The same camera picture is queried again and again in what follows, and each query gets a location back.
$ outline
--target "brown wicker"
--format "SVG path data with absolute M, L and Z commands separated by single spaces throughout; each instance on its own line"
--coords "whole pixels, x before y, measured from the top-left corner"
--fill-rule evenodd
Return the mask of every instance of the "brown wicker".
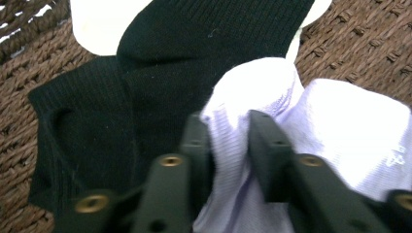
M 28 23 L 46 4 L 52 10 Z M 52 215 L 27 204 L 37 154 L 27 93 L 93 55 L 73 37 L 68 0 L 3 5 L 0 37 L 21 31 L 0 44 L 0 232 L 51 232 Z M 334 0 L 302 34 L 296 66 L 304 84 L 347 81 L 412 106 L 411 0 Z

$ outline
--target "black sock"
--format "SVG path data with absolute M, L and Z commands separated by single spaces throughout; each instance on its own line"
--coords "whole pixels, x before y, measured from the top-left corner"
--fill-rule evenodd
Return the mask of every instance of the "black sock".
M 59 217 L 79 191 L 138 184 L 122 74 L 115 57 L 98 57 L 30 92 L 39 119 L 31 203 Z
M 225 72 L 265 56 L 285 57 L 312 3 L 154 0 L 132 21 L 117 57 L 129 69 L 123 79 L 145 158 L 138 161 L 141 179 L 147 162 L 178 146 L 186 118 L 202 109 Z
M 142 184 L 226 71 L 286 55 L 313 1 L 154 0 L 116 57 L 98 57 L 30 93 L 39 118 L 30 201 L 59 216 L 79 191 Z

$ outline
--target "white sock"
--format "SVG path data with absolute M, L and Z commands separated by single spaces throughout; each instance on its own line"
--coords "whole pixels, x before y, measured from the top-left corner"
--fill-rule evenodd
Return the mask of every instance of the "white sock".
M 333 80 L 314 80 L 281 127 L 297 153 L 325 158 L 353 190 L 385 200 L 412 188 L 412 117 L 387 96 Z
M 284 58 L 254 60 L 228 71 L 202 111 L 216 162 L 212 194 L 194 232 L 292 232 L 284 204 L 266 204 L 246 159 L 249 111 L 282 122 L 303 86 Z

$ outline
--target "sock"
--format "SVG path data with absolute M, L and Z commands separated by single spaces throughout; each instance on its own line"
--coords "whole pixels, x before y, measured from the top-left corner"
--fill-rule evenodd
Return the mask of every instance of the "sock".
M 323 157 L 356 192 L 385 201 L 391 189 L 412 188 L 411 111 L 394 99 L 318 79 L 281 127 L 295 152 Z
M 117 55 L 133 67 L 225 55 L 285 57 L 313 2 L 154 0 L 128 26 Z
M 39 119 L 29 201 L 56 218 L 80 191 L 138 184 L 121 74 L 115 57 L 98 57 L 29 93 Z
M 217 83 L 201 113 L 216 172 L 194 232 L 292 232 L 285 204 L 264 203 L 246 153 L 249 111 L 262 111 L 282 122 L 302 92 L 294 65 L 284 58 L 241 64 Z
M 117 55 L 127 69 L 140 156 L 173 151 L 188 115 L 232 67 L 285 57 L 312 3 L 154 0 L 129 25 Z M 150 164 L 139 164 L 144 179 Z
M 202 109 L 226 71 L 285 56 L 312 3 L 154 0 L 127 28 L 116 57 L 96 58 L 30 93 L 46 164 L 36 168 L 33 202 L 46 207 L 41 200 L 54 195 L 58 216 L 79 190 L 142 184 L 152 160 L 175 150 L 187 117 Z M 105 142 L 110 150 L 99 146 Z M 105 164 L 110 154 L 117 167 Z

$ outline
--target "brass grommet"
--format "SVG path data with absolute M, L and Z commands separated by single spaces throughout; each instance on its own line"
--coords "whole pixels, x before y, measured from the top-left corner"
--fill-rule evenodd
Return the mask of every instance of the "brass grommet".
M 314 156 L 305 156 L 300 158 L 299 161 L 309 167 L 320 167 L 324 165 L 324 162 L 321 159 Z
M 177 156 L 168 156 L 160 160 L 160 165 L 164 167 L 179 166 L 183 162 L 182 158 Z
M 75 207 L 76 212 L 90 214 L 99 212 L 109 203 L 109 198 L 105 195 L 91 195 L 80 200 Z
M 402 194 L 395 198 L 396 202 L 406 210 L 412 211 L 412 195 Z

